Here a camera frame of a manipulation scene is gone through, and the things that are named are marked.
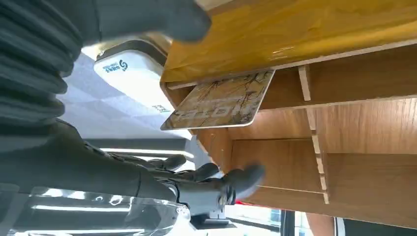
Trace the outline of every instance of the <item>yellow wooden surface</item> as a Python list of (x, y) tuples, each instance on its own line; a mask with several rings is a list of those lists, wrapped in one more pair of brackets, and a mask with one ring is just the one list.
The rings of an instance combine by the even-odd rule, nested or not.
[(260, 69), (417, 37), (414, 0), (259, 0), (213, 15), (197, 44), (174, 42), (162, 81)]

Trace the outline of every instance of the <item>window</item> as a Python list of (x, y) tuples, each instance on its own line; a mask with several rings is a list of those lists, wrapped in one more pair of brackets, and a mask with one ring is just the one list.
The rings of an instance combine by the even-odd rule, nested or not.
[(313, 236), (305, 212), (295, 212), (294, 236)]

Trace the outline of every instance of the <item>wooden shelf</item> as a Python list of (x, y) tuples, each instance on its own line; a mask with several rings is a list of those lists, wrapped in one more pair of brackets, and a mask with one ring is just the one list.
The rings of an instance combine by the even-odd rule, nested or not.
[(329, 154), (328, 167), (328, 205), (321, 194), (272, 188), (245, 202), (417, 228), (417, 155)]
[(316, 109), (320, 141), (333, 153), (417, 154), (417, 99)]
[(417, 45), (310, 64), (311, 101), (296, 68), (278, 70), (261, 109), (308, 108), (417, 97)]
[(311, 140), (238, 140), (233, 142), (232, 167), (258, 162), (267, 175), (262, 186), (321, 193)]
[(303, 110), (262, 110), (256, 114), (251, 125), (228, 129), (233, 140), (302, 139), (311, 136)]

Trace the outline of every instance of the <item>blue logo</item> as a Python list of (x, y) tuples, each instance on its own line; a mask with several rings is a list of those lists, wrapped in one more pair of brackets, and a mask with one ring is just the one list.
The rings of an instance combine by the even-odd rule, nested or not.
[(119, 65), (122, 67), (122, 70), (123, 71), (126, 71), (127, 70), (127, 63), (124, 62), (123, 60), (120, 60), (119, 61)]

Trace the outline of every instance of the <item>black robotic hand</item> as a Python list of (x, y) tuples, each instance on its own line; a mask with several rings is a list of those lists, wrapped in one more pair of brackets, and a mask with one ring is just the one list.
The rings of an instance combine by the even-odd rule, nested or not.
[[(57, 119), (64, 105), (56, 95), (67, 89), (62, 77), (82, 47), (146, 31), (198, 41), (210, 24), (193, 0), (0, 0), (0, 183), (28, 196), (43, 186), (162, 199), (194, 215), (252, 193), (263, 176), (259, 166), (223, 179), (206, 178), (213, 166), (177, 175), (169, 172), (172, 163), (162, 163), (155, 171), (87, 148)], [(0, 216), (10, 212), (3, 205)]]

